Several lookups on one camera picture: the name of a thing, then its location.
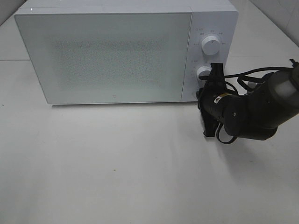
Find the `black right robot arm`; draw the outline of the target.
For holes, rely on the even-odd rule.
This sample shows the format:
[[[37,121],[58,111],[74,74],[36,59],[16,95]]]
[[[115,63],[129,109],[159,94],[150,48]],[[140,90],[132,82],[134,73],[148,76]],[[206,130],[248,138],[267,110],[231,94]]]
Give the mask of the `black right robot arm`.
[[[219,138],[221,129],[237,138],[267,140],[278,127],[299,113],[299,63],[291,67],[264,67],[225,75],[221,63],[200,76],[197,91],[205,137]]]

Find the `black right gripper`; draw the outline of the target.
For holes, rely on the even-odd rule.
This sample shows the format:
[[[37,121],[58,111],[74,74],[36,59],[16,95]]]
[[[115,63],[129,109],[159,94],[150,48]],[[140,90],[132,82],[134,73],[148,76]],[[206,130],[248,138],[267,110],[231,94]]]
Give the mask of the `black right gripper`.
[[[235,89],[227,88],[222,63],[211,63],[209,82],[200,88],[197,96],[198,108],[204,121],[224,121],[224,111],[228,105],[225,98],[235,97],[236,92]]]

